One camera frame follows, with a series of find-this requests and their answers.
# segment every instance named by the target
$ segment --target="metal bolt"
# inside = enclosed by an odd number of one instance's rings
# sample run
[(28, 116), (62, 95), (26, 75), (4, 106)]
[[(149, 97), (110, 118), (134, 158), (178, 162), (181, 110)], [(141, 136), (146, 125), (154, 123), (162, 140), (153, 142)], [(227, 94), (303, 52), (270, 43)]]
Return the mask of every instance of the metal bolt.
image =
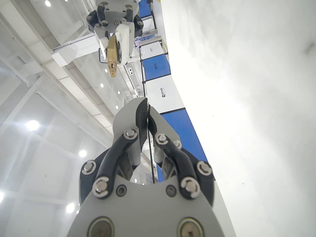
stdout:
[(102, 21), (101, 21), (101, 24), (103, 24), (103, 25), (107, 25), (107, 24), (108, 24), (108, 22), (107, 22), (107, 20), (102, 20)]
[(175, 141), (174, 141), (174, 144), (175, 144), (175, 146), (176, 146), (178, 149), (181, 149), (181, 148), (182, 148), (182, 144), (181, 144), (181, 141), (180, 141), (180, 140), (175, 140)]
[(180, 186), (190, 193), (191, 198), (197, 198), (201, 192), (200, 185), (193, 177), (185, 177), (181, 180)]
[(98, 193), (104, 193), (107, 189), (107, 182), (100, 180), (96, 184), (96, 190)]
[(128, 140), (135, 139), (137, 137), (137, 132), (135, 132), (132, 129), (129, 129), (124, 133), (124, 137)]
[(167, 137), (165, 134), (161, 133), (156, 136), (156, 141), (160, 145), (166, 145), (168, 143)]
[(126, 135), (130, 138), (132, 138), (135, 134), (135, 131), (132, 129), (129, 129), (128, 131), (126, 131)]
[(177, 189), (173, 186), (173, 185), (168, 185), (166, 187), (166, 194), (169, 196), (169, 197), (175, 197), (176, 194), (177, 194)]
[(84, 169), (87, 173), (89, 173), (89, 172), (91, 172), (93, 166), (94, 166), (93, 163), (87, 163), (87, 164), (84, 166), (83, 169)]
[(165, 142), (166, 140), (167, 140), (167, 138), (166, 138), (166, 136), (165, 135), (160, 135), (159, 137), (158, 137), (158, 140), (159, 140), (159, 142), (161, 142), (161, 143), (163, 143), (163, 142)]
[(209, 176), (212, 174), (212, 168), (204, 161), (199, 161), (197, 163), (197, 170), (205, 176)]
[(106, 176), (99, 177), (92, 185), (92, 192), (95, 197), (101, 198), (106, 196), (109, 192), (107, 189), (107, 182), (110, 179)]
[(199, 227), (193, 222), (186, 222), (181, 227), (180, 232), (181, 237), (201, 237), (201, 232)]
[(185, 189), (189, 193), (194, 193), (196, 191), (196, 186), (195, 186), (195, 184), (192, 181), (189, 181), (189, 182), (186, 183)]
[(96, 170), (96, 162), (94, 160), (89, 160), (87, 163), (84, 165), (82, 169), (82, 173), (84, 175), (91, 175), (95, 170)]

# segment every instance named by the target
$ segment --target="ceiling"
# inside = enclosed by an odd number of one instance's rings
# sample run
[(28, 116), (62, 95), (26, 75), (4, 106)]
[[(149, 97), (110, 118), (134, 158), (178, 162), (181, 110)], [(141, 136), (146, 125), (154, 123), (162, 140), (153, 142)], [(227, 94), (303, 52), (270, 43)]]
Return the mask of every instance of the ceiling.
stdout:
[(237, 236), (316, 235), (315, 2), (161, 0), (172, 76)]
[[(0, 0), (3, 236), (67, 235), (79, 210), (82, 164), (112, 145), (115, 114), (141, 95), (126, 72), (110, 78), (98, 52), (60, 67), (53, 50), (89, 36), (85, 17), (94, 8), (91, 0), (49, 0), (50, 7), (45, 1)], [(133, 59), (129, 64), (140, 66)], [(30, 120), (37, 130), (27, 130)], [(152, 182), (148, 149), (147, 142), (131, 179), (138, 184)]]

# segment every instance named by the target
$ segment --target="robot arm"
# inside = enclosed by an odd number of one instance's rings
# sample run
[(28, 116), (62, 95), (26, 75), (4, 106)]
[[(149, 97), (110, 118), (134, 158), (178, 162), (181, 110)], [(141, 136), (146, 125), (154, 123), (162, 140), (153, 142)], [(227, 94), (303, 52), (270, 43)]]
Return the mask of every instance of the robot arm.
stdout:
[[(140, 164), (147, 128), (165, 181), (129, 180)], [(115, 116), (112, 147), (82, 166), (80, 211), (68, 237), (223, 237), (212, 206), (210, 165), (183, 149), (177, 133), (147, 103), (136, 98)]]
[(107, 58), (111, 77), (116, 76), (117, 65), (127, 63), (134, 39), (142, 35), (139, 1), (95, 0), (97, 9), (87, 16), (88, 28)]

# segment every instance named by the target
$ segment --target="black cable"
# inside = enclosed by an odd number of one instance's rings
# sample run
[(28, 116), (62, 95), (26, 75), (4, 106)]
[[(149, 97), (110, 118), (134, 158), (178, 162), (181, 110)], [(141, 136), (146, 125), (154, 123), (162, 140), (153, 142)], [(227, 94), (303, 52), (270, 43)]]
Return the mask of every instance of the black cable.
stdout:
[[(141, 60), (141, 51), (140, 51), (140, 49), (139, 49), (139, 57), (140, 57), (142, 87), (144, 89), (144, 97), (146, 97), (146, 95), (145, 95), (145, 82), (144, 82), (144, 74), (142, 72), (142, 60)], [(149, 153), (150, 153), (151, 174), (152, 174), (152, 177), (153, 177), (153, 184), (154, 184), (155, 183), (154, 164), (153, 164), (153, 155), (152, 155), (152, 152), (151, 152), (151, 144), (150, 144), (150, 137), (149, 137), (149, 130), (148, 130), (148, 128), (147, 128), (147, 133), (148, 133), (148, 143), (149, 143)]]

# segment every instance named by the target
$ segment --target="screw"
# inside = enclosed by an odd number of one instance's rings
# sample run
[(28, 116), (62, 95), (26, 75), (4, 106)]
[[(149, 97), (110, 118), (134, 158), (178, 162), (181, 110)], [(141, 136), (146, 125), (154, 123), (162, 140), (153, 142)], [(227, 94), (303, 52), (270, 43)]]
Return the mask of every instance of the screw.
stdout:
[(117, 188), (116, 188), (116, 194), (117, 196), (119, 197), (123, 197), (127, 192), (127, 188), (125, 185), (119, 185)]
[(132, 130), (132, 129), (129, 129), (128, 131), (126, 131), (126, 135), (129, 137), (129, 138), (132, 138), (135, 134), (135, 131)]
[(175, 197), (177, 194), (177, 189), (173, 185), (168, 185), (166, 188), (166, 194), (169, 197)]
[(189, 182), (186, 183), (185, 189), (189, 193), (194, 193), (195, 190), (196, 190), (196, 186), (195, 186), (195, 184), (192, 181), (189, 181)]
[(87, 163), (85, 166), (84, 166), (84, 170), (89, 173), (91, 172), (92, 168), (94, 167), (94, 165), (92, 163)]
[(107, 182), (100, 180), (99, 182), (97, 182), (96, 184), (96, 191), (98, 193), (104, 193), (107, 189)]
[(205, 176), (209, 176), (212, 174), (212, 168), (204, 161), (199, 161), (197, 163), (197, 170)]
[(107, 20), (102, 20), (102, 21), (101, 21), (101, 24), (102, 24), (102, 25), (107, 25), (108, 22), (107, 22)]
[(114, 236), (114, 224), (107, 217), (95, 219), (89, 227), (87, 236), (89, 237), (112, 237)]
[(201, 237), (199, 227), (193, 222), (186, 222), (181, 227), (181, 237)]

